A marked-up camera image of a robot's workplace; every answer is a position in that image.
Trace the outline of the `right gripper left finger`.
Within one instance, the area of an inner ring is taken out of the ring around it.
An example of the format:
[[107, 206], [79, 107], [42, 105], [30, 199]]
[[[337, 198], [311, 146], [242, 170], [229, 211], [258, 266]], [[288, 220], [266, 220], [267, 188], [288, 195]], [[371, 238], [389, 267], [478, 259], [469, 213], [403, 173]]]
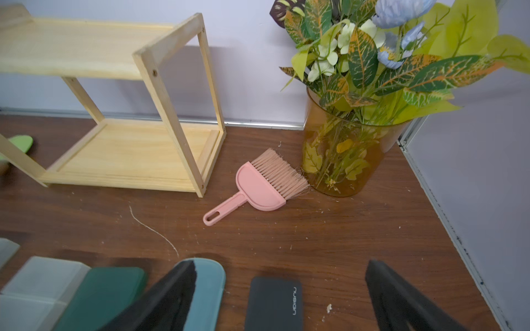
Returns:
[[183, 330], [195, 293], [193, 261], [178, 263], [102, 330]]

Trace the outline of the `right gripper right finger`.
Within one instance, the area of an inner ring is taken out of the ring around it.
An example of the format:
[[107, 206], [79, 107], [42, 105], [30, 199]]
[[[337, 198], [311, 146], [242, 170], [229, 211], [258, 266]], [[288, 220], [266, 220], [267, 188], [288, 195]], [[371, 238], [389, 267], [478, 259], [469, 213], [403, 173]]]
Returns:
[[369, 261], [365, 281], [380, 330], [466, 329], [383, 261]]

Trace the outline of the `light teal pencil case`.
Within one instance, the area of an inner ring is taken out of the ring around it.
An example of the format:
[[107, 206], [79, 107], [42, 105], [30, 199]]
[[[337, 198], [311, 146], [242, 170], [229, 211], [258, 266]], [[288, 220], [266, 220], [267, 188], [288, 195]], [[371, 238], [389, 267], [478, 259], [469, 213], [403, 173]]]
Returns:
[[226, 272], [219, 262], [199, 257], [182, 260], [176, 266], [181, 266], [187, 261], [195, 264], [197, 279], [184, 331], [215, 330], [226, 283]]

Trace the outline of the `dark green pencil case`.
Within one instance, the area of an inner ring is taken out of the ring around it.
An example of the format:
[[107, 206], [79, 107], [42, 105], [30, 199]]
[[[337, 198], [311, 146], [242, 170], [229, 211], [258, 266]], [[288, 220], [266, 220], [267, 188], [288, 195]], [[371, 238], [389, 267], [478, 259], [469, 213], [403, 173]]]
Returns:
[[137, 267], [91, 269], [55, 330], [99, 330], [142, 295], [147, 279]]

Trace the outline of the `dark grey pencil case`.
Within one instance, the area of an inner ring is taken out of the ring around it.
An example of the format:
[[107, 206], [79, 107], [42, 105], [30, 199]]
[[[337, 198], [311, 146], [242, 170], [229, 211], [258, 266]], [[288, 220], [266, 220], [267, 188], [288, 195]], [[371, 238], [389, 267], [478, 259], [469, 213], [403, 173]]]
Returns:
[[302, 330], [302, 284], [291, 279], [254, 277], [248, 297], [245, 330]]

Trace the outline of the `clear pencil case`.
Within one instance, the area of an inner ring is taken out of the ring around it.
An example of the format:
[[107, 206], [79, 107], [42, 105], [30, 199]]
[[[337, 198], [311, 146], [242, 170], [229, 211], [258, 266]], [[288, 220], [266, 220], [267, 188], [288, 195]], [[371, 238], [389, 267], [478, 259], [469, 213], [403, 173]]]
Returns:
[[52, 330], [91, 268], [31, 257], [1, 289], [2, 330]]
[[14, 257], [19, 248], [19, 244], [16, 244], [9, 239], [0, 239], [0, 269], [2, 269]]

